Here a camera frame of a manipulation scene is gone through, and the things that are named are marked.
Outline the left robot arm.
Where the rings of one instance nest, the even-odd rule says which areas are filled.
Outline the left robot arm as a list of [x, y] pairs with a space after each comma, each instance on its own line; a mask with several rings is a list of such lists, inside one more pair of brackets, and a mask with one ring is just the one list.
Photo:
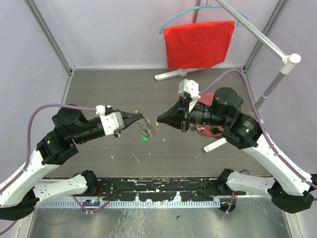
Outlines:
[[[49, 107], [58, 107], [52, 117], [54, 129], [31, 150], [31, 127], [36, 114]], [[113, 135], [143, 119], [141, 113], [114, 110], [111, 106], [94, 108], [76, 105], [47, 104], [37, 108], [27, 127], [27, 160], [0, 185], [0, 218], [17, 221], [37, 207], [65, 196], [95, 196], [100, 183], [92, 170], [85, 170], [62, 182], [39, 185], [39, 181], [78, 153], [77, 145]]]

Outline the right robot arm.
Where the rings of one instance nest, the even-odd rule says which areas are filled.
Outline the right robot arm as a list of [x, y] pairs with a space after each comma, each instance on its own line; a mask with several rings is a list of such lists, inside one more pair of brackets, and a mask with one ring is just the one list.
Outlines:
[[270, 177], [245, 175], [224, 169], [216, 180], [217, 189], [222, 195], [241, 191], [269, 199], [279, 209], [294, 214], [311, 207], [317, 176], [311, 175], [285, 158], [284, 164], [265, 139], [264, 131], [258, 121], [242, 113], [243, 99], [228, 87], [215, 91], [211, 105], [198, 102], [189, 109], [191, 99], [188, 93], [180, 96], [177, 103], [167, 112], [157, 117], [157, 122], [186, 132], [191, 124], [222, 127], [225, 140], [255, 158], [268, 172]]

